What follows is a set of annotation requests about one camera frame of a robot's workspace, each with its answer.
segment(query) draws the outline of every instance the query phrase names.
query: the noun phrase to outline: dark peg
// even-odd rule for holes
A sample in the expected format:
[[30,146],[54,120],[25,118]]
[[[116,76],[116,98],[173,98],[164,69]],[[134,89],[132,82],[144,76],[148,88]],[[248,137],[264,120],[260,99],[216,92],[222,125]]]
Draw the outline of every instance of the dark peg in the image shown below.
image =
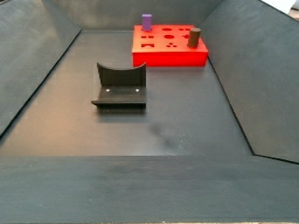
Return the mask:
[[197,47],[198,45],[198,39],[201,36],[201,29],[200,28],[190,28],[189,32],[189,39],[188,39],[188,47]]

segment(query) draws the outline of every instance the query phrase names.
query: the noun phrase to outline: red peg board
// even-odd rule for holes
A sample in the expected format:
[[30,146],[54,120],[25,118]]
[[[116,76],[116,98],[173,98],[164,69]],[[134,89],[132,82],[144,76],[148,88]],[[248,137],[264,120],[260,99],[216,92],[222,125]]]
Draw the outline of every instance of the red peg board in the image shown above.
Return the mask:
[[201,39],[196,48],[189,48],[188,38],[192,25],[152,25],[152,31],[134,26],[133,67],[204,67],[208,48]]

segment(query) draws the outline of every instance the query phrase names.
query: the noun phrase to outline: purple peg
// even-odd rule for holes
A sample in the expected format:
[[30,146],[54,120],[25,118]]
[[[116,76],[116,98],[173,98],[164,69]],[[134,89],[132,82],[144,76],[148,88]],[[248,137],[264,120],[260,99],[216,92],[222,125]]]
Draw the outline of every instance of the purple peg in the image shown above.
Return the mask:
[[152,30],[152,14],[142,14],[142,31],[149,32]]

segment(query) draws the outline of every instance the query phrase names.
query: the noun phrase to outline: black bracket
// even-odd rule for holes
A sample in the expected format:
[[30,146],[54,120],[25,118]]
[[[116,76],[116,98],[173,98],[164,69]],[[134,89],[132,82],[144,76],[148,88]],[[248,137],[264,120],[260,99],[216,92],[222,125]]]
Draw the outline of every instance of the black bracket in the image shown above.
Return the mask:
[[114,69],[97,63],[97,74],[101,88],[92,104],[100,108],[145,107],[145,63],[129,69]]

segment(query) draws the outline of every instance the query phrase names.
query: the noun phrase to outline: bin floor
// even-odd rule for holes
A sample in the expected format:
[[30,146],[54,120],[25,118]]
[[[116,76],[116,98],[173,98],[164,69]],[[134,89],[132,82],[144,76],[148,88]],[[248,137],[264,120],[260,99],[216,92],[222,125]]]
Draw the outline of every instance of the bin floor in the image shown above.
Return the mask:
[[1,157],[250,154],[209,63],[148,67],[145,111],[100,113],[96,63],[132,67],[130,48],[130,31],[80,34],[2,139]]

